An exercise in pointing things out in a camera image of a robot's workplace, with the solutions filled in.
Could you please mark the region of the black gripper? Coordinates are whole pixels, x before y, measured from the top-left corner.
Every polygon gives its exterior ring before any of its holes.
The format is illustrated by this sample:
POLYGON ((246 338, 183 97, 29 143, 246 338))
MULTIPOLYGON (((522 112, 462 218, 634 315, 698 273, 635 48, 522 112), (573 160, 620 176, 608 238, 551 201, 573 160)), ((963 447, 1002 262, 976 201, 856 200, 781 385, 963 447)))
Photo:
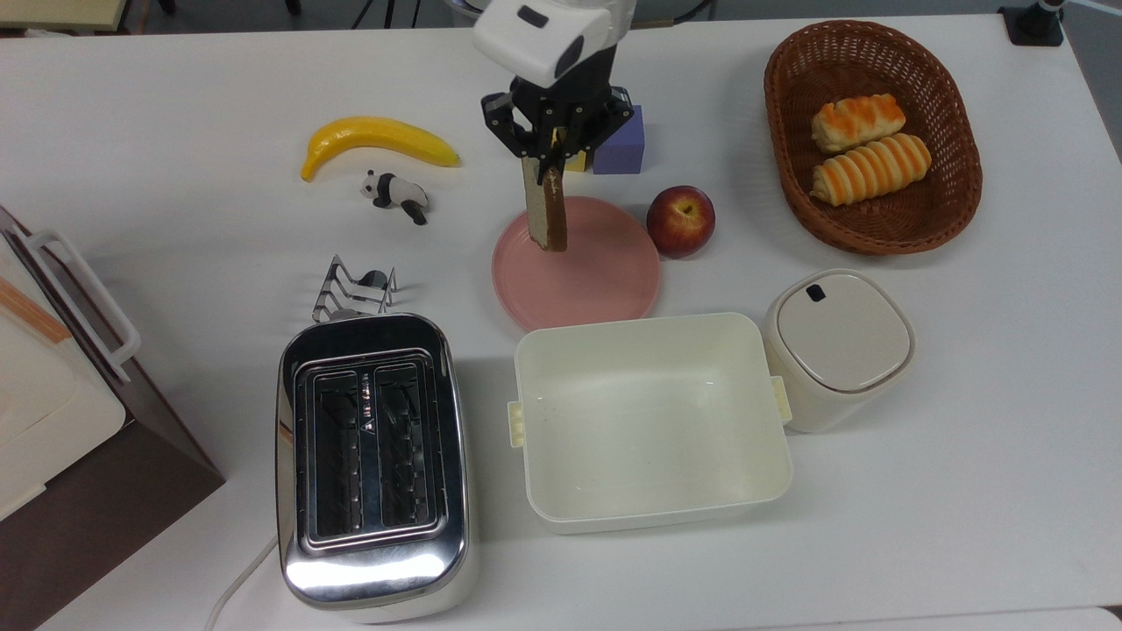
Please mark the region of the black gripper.
POLYGON ((635 106, 627 89, 610 86, 617 47, 594 53, 548 89, 516 77, 508 92, 482 97, 486 127, 518 159, 536 161, 532 171, 543 176, 543 155, 564 155, 564 171, 594 170, 596 152, 613 154, 629 140, 635 106))

